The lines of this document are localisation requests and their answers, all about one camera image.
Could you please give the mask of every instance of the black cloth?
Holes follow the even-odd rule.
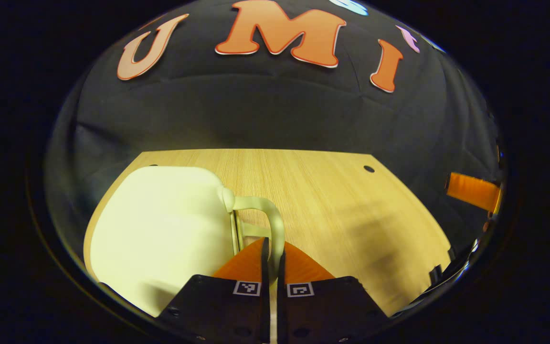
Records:
[[[450,198],[451,172],[499,178],[496,126],[470,77],[401,22],[369,8],[363,17],[323,0],[278,1],[290,18],[321,9],[343,18],[336,68],[296,60],[260,45],[251,55],[219,55],[238,13],[233,2],[200,0],[174,9],[110,46],[76,84],[55,124],[44,161],[55,226],[82,257],[85,229],[114,179],[142,151],[268,148],[372,154],[426,206],[452,246],[479,237],[487,212]],[[124,46],[184,13],[161,59],[129,81],[116,68]],[[417,39],[415,53],[399,25]],[[403,53],[389,94],[370,75],[384,39]]]

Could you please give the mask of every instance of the orange letter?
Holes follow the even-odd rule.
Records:
[[[380,89],[392,93],[395,87],[393,77],[396,76],[398,61],[402,60],[403,56],[400,50],[383,39],[379,39],[379,44],[382,48],[381,60],[377,71],[370,75],[370,82]]]
[[[297,37],[303,35],[301,44],[292,49],[292,56],[300,61],[334,68],[338,59],[334,56],[338,30],[345,20],[320,10],[309,10],[290,20],[277,2],[246,0],[233,4],[239,9],[229,38],[216,46],[218,54],[253,54],[258,43],[252,41],[258,27],[266,48],[271,54],[279,54]]]
[[[164,48],[169,42],[169,38],[171,37],[171,33],[173,33],[175,26],[177,26],[177,24],[182,20],[186,19],[186,17],[188,17],[188,14],[173,18],[172,20],[159,26],[157,28],[157,36],[155,37],[154,43],[150,48],[150,52],[148,52],[146,57],[139,62],[135,62],[135,52],[137,52],[137,48],[139,47],[141,41],[143,41],[151,31],[148,31],[130,41],[124,47],[124,53],[122,53],[122,57],[120,57],[120,62],[118,63],[118,79],[131,80],[136,76],[144,74],[155,63],[157,63],[164,52]]]

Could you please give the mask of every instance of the table surface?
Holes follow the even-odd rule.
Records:
[[[207,168],[235,195],[273,201],[284,219],[286,241],[335,277],[358,278],[388,316],[430,286],[428,273],[435,266],[445,270],[450,263],[451,245],[432,214],[375,157],[312,150],[143,152],[99,202],[86,238],[126,176],[153,164]],[[244,222],[268,228],[260,211],[239,215]],[[85,261],[90,272],[86,251]]]

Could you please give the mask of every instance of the mug handle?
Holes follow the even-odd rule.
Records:
[[[271,226],[271,256],[268,260],[269,280],[275,281],[279,272],[279,260],[284,254],[284,220],[273,202],[262,197],[236,196],[233,210],[257,209],[266,214]]]

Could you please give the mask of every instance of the letter m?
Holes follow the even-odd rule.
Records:
[[[253,54],[260,47],[253,41],[258,28],[266,48],[271,54],[279,54],[292,41],[303,35],[301,44],[292,49],[292,56],[300,61],[334,68],[338,59],[334,56],[338,30],[347,24],[345,20],[320,10],[309,10],[291,20],[277,2],[269,0],[245,0],[236,2],[239,10],[228,39],[216,46],[218,54]]]

